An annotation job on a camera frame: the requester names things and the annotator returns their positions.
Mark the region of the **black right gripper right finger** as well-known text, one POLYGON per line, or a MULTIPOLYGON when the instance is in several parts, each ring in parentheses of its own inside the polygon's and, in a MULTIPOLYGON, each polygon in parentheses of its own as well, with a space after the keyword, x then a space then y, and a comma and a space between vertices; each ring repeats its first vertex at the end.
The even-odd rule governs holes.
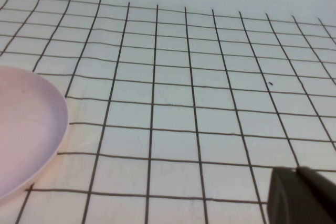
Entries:
POLYGON ((299 167, 298 176, 322 205, 335 205, 335 184, 308 167, 299 167))

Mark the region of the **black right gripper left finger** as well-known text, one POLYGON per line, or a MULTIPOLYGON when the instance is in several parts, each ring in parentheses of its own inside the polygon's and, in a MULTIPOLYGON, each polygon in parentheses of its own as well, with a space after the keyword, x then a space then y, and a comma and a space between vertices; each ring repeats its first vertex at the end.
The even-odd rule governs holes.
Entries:
POLYGON ((296 170, 272 170, 267 200, 269 222, 335 223, 335 205, 320 204, 296 170))

